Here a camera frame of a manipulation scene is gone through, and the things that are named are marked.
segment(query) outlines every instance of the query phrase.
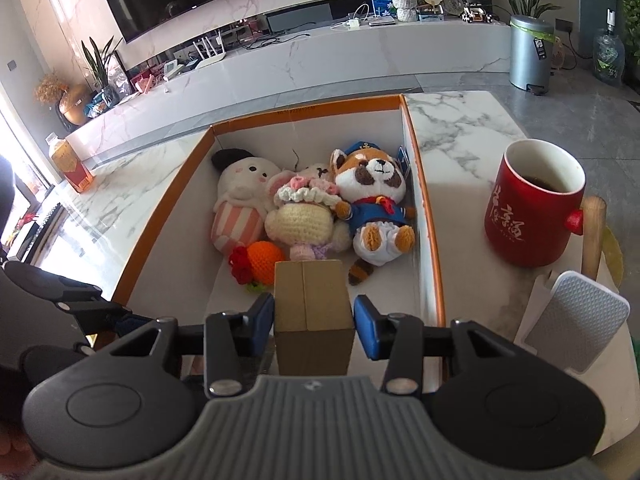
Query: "white plush pants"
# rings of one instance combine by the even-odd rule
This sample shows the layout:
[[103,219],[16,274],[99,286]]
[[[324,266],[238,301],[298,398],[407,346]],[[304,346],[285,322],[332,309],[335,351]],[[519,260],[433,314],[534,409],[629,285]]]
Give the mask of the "white plush pants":
[[[362,241],[362,231],[368,225],[377,225],[382,238],[380,247],[375,251],[369,251]],[[381,267],[386,263],[395,260],[398,256],[402,255],[399,249],[396,247],[396,236],[400,228],[391,222],[370,222],[363,227],[358,228],[356,235],[353,239],[353,249],[356,254],[371,265]]]

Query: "black circular joint cover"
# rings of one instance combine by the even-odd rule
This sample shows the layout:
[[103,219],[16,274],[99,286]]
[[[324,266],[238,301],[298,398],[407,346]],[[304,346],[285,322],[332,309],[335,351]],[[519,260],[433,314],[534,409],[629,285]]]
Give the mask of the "black circular joint cover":
[[193,395],[177,378],[149,358],[104,351],[39,384],[22,412],[37,454],[80,469],[149,460],[195,420]]
[[604,429],[598,397],[533,356],[479,359],[431,401],[431,419],[447,440],[515,470],[551,469],[590,456]]

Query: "dark liquid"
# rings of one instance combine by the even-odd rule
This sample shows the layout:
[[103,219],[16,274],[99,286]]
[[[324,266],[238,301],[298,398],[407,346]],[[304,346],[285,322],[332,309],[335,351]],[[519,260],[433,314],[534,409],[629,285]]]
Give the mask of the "dark liquid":
[[523,179],[526,180],[527,182],[529,182],[530,184],[533,184],[534,186],[537,186],[537,187],[541,187],[542,189],[546,189],[547,191],[553,191],[554,193],[560,193],[560,191],[558,191],[551,184],[549,184],[548,182],[545,182],[544,180],[542,180],[541,178],[538,178],[536,176],[523,176]]

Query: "white textured pad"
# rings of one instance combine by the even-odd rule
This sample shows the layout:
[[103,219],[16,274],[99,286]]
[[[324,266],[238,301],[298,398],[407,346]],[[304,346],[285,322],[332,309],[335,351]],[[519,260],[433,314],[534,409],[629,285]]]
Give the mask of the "white textured pad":
[[524,344],[562,370],[584,373],[626,321],[629,304],[573,271],[564,272],[551,293]]

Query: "power outlet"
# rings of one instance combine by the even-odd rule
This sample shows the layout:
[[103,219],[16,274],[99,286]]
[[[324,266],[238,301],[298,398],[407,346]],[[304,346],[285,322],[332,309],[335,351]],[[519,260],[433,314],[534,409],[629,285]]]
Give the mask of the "power outlet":
[[558,20],[556,18],[556,30],[559,32],[566,32],[571,34],[574,31],[574,22],[568,22],[567,20]]

